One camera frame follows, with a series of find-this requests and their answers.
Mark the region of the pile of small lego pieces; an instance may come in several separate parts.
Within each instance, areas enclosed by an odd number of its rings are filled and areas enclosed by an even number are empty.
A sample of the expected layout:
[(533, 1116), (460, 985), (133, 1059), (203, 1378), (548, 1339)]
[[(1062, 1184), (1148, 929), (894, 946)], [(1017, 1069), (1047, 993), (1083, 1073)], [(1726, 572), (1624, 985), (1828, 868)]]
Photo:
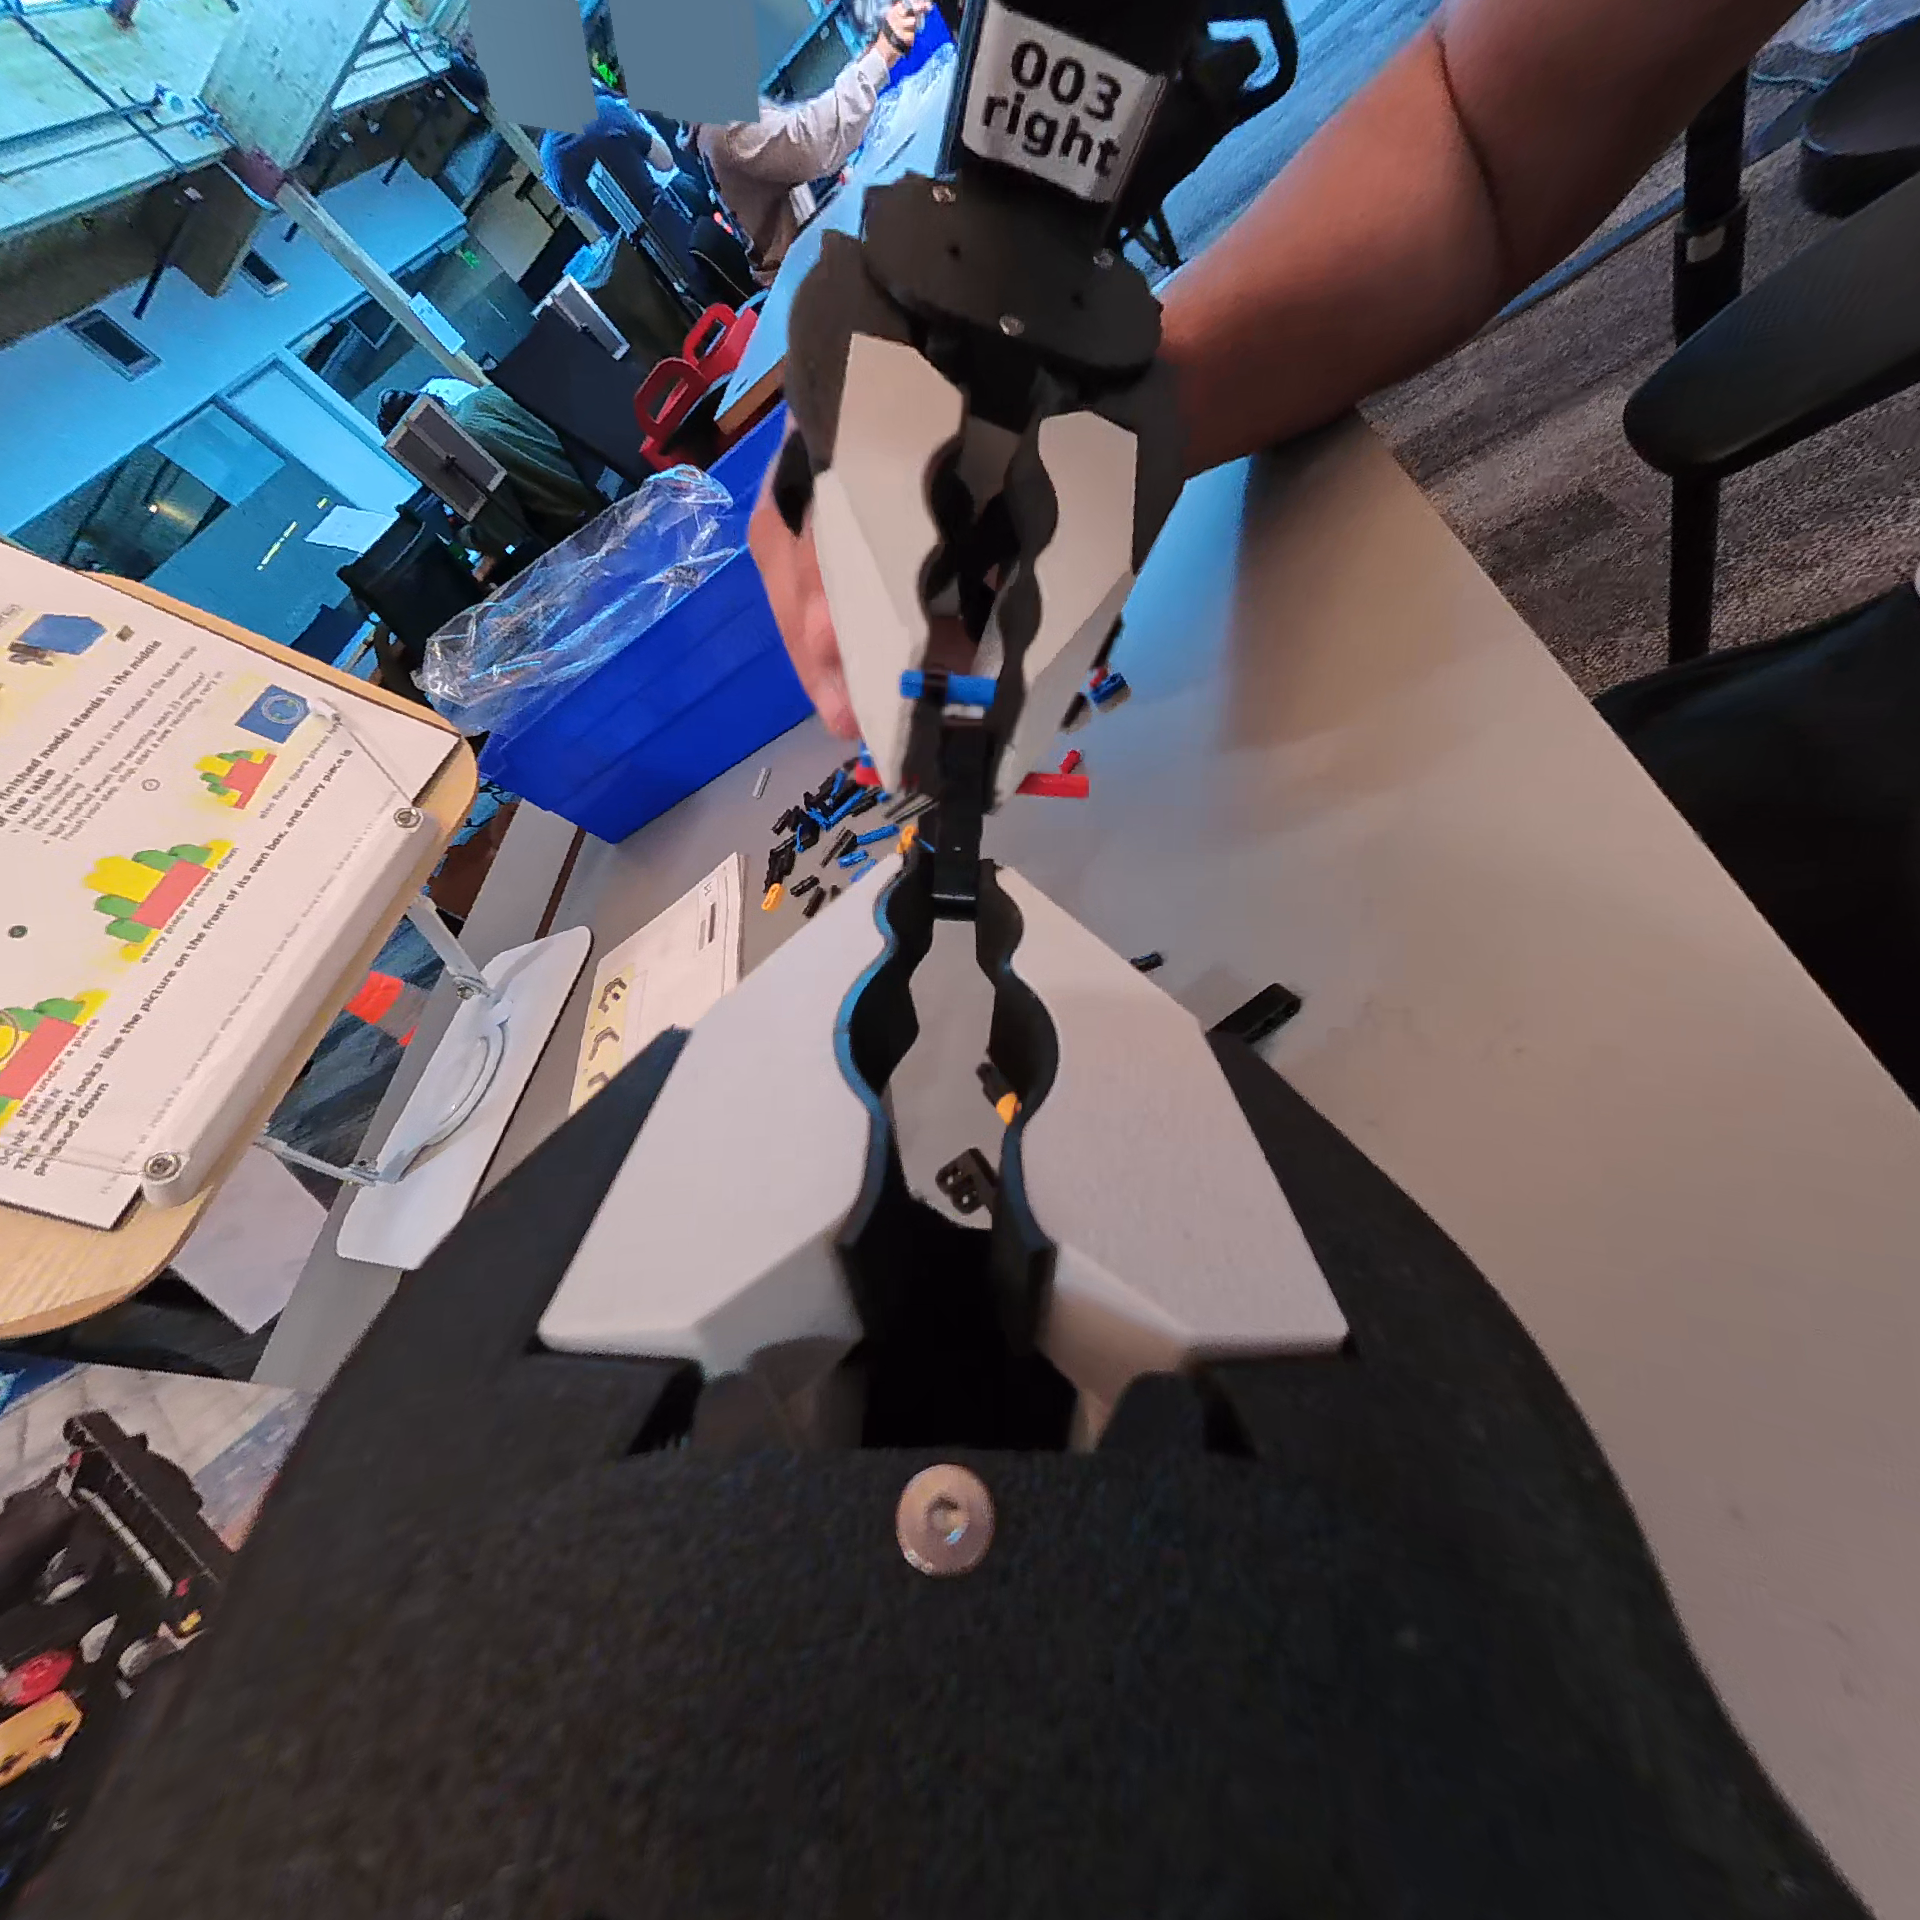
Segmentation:
[(761, 862), (759, 909), (798, 905), (807, 917), (892, 852), (909, 848), (929, 806), (921, 790), (880, 785), (872, 756), (839, 761), (782, 806)]

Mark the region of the clear plastic bag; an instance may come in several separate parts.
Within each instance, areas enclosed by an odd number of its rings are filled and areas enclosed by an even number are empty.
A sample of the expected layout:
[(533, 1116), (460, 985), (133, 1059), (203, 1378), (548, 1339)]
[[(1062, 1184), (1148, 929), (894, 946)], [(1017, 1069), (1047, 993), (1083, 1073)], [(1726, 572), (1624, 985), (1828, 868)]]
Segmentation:
[(652, 475), (444, 621), (422, 644), (421, 693), (469, 736), (526, 729), (729, 565), (742, 516), (712, 470)]

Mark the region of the black angled lego beam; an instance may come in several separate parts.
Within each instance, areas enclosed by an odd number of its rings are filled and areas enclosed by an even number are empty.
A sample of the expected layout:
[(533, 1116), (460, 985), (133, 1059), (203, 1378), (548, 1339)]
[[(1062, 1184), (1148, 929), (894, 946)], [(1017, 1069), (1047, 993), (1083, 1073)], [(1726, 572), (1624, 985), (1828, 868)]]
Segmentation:
[(915, 705), (904, 770), (929, 800), (929, 901), (941, 922), (974, 922), (981, 884), (981, 835), (993, 805), (998, 741), (983, 717), (961, 716), (929, 696)]

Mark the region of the red chair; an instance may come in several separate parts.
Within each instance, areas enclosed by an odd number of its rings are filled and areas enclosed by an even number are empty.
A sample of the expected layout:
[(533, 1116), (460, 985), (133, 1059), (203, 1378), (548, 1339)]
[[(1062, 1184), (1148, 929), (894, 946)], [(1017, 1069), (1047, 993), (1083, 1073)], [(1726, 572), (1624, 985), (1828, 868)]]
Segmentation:
[(652, 365), (632, 395), (632, 413), (639, 457), (653, 473), (702, 461), (702, 456), (687, 448), (710, 425), (725, 386), (752, 346), (757, 322), (757, 304), (710, 304), (689, 326), (680, 350)]

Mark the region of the white stand base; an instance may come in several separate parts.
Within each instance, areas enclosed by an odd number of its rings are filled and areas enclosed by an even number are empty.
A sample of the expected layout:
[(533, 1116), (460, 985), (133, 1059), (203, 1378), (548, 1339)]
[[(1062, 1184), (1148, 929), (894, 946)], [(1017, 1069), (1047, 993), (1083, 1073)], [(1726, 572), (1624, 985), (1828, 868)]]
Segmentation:
[(478, 964), (460, 940), (431, 931), (424, 901), (406, 917), (441, 956), (460, 1009), (380, 1149), (332, 1165), (259, 1138), (283, 1163), (349, 1188), (339, 1258), (395, 1272), (417, 1268), (473, 1204), (591, 950), (591, 933), (569, 929)]

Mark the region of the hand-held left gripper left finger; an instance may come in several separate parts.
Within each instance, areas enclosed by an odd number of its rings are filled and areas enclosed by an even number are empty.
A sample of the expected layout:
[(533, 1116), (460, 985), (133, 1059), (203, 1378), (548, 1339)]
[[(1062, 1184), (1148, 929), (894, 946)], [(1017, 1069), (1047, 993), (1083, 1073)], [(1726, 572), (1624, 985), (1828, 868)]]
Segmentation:
[(884, 956), (897, 868), (847, 890), (692, 1028), (544, 1309), (557, 1354), (737, 1373), (807, 1339), (860, 1339), (835, 1241), (867, 1179), (872, 1114), (837, 1026)]

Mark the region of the person's right forearm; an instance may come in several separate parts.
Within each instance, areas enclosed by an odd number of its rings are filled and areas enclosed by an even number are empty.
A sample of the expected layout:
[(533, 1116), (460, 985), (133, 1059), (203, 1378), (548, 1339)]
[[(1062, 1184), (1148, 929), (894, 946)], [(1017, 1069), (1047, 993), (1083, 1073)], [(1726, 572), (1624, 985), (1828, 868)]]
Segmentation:
[(1451, 3), (1163, 294), (1183, 470), (1328, 425), (1573, 252), (1795, 3)]

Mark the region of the black office chair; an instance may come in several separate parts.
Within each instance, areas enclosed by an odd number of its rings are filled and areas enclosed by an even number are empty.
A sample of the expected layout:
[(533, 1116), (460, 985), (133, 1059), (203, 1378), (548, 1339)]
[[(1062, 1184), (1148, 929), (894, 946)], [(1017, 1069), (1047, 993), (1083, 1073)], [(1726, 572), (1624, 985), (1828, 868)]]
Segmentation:
[(1593, 706), (1916, 1102), (1916, 582)]
[(1622, 409), (1670, 481), (1669, 664), (1712, 649), (1720, 483), (1917, 379), (1917, 24), (1868, 36), (1798, 128), (1803, 202), (1837, 227), (1741, 285), (1745, 70), (1687, 126), (1673, 353)]

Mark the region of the blue plastic bin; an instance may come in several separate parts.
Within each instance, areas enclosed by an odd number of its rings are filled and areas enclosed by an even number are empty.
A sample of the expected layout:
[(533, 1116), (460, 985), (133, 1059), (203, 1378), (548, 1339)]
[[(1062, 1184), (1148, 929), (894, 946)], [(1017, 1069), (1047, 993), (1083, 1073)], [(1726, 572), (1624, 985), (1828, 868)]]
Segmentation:
[[(784, 438), (764, 418), (710, 470), (742, 532)], [(513, 733), (491, 733), (481, 780), (617, 843), (808, 714), (747, 540), (675, 613)]]

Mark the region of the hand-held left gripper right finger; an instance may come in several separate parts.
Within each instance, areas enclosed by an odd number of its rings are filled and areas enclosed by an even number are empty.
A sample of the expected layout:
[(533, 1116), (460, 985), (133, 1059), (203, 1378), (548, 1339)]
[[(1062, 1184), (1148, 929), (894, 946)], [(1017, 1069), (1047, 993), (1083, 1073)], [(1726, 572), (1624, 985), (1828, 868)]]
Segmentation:
[(1057, 1067), (1022, 1116), (1054, 1249), (1040, 1348), (1062, 1377), (1334, 1354), (1349, 1323), (1206, 1032), (1017, 870), (998, 870)]

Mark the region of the person's right hand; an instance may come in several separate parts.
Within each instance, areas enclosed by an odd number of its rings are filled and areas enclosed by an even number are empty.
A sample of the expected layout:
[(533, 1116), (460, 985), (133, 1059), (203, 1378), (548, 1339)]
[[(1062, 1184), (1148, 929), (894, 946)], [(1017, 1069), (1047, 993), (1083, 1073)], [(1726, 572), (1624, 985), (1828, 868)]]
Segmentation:
[(749, 550), (785, 659), (812, 708), (835, 736), (853, 741), (860, 724), (847, 698), (808, 509), (808, 452), (799, 433), (789, 428), (752, 508)]

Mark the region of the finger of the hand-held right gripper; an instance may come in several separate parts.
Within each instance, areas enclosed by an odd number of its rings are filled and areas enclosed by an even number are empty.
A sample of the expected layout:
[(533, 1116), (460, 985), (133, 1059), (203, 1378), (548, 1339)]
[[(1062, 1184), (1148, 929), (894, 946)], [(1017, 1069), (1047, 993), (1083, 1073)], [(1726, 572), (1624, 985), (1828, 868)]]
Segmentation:
[(990, 436), (968, 401), (915, 346), (855, 332), (832, 459), (813, 481), (812, 532), (856, 739), (883, 787), (939, 790), (939, 748), (915, 748), (916, 706), (900, 690), (925, 661), (967, 674), (975, 640), (957, 590), (925, 598), (943, 532), (929, 504), (936, 465), (968, 461)]
[(1060, 731), (1136, 582), (1136, 433), (1093, 411), (1044, 418), (1003, 475), (1014, 561), (974, 668), (997, 685), (990, 810)]

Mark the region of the lego instruction booklet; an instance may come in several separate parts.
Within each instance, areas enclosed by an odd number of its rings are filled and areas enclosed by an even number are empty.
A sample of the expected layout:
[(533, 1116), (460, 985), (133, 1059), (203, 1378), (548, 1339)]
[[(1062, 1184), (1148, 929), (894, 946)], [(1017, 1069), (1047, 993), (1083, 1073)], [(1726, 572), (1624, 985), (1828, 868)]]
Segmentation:
[(734, 990), (742, 881), (744, 859), (734, 852), (596, 964), (567, 1102), (571, 1114), (668, 1028), (692, 1028)]

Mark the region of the white paper sheet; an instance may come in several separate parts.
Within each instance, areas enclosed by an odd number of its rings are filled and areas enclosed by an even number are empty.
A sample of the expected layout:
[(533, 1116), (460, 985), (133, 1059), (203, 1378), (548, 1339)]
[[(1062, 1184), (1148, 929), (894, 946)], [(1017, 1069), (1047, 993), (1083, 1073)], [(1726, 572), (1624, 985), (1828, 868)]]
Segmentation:
[(245, 1336), (291, 1304), (326, 1222), (296, 1171), (254, 1145), (176, 1249), (172, 1272)]

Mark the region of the lego set box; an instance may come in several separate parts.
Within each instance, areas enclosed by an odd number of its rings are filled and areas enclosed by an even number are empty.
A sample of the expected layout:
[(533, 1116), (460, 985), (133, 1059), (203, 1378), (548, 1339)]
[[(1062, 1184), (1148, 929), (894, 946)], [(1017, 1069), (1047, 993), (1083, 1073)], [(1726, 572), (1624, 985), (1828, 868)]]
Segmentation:
[(5, 1354), (5, 1905), (206, 1637), (310, 1409), (265, 1382)]

